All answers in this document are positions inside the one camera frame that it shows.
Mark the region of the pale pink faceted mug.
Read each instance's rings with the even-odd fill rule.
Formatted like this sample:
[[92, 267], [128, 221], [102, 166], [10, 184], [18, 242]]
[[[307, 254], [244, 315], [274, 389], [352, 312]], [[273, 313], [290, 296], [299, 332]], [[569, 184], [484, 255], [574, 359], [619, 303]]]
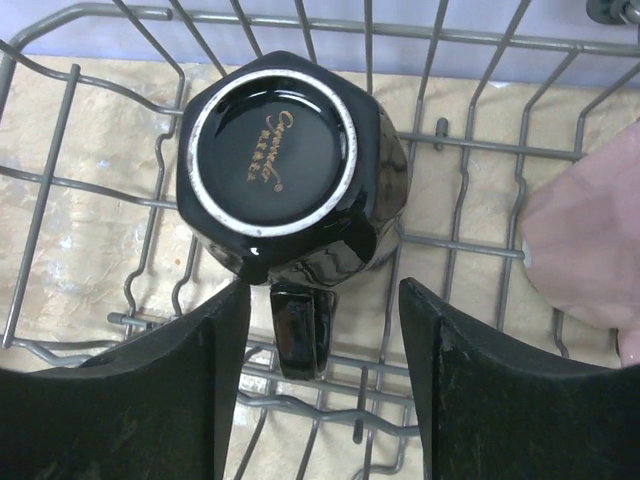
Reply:
[[555, 308], [614, 329], [639, 362], [639, 125], [534, 192], [521, 219], [525, 272]]

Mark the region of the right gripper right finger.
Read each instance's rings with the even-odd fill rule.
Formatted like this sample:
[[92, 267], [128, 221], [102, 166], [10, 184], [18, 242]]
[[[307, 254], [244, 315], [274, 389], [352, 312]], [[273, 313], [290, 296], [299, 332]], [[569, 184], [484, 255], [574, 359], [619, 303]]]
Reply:
[[431, 479], [635, 479], [639, 370], [532, 347], [412, 278], [399, 316]]

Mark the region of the black cup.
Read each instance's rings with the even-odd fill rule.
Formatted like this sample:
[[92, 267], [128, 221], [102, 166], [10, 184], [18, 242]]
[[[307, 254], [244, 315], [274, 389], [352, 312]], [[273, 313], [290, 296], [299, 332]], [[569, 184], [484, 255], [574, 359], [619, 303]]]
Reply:
[[398, 251], [410, 185], [381, 104], [287, 51], [226, 75], [182, 116], [178, 212], [222, 266], [268, 287], [288, 379], [325, 370], [337, 288]]

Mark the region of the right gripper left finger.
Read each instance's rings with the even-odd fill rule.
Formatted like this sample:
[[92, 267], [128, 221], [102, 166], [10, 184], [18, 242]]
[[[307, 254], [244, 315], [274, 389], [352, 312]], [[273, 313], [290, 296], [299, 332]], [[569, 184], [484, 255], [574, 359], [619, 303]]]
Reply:
[[228, 285], [76, 368], [1, 373], [5, 479], [220, 479], [250, 321]]

